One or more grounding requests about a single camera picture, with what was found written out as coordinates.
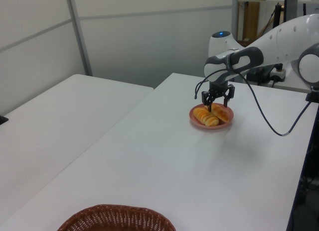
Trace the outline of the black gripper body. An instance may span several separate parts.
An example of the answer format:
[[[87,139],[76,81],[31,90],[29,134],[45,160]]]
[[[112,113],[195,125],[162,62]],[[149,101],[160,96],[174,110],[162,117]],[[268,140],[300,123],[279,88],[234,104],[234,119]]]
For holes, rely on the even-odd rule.
[[[223,82],[221,84],[215,82],[209,82],[209,92],[210,94],[225,94],[228,91],[228,82]]]

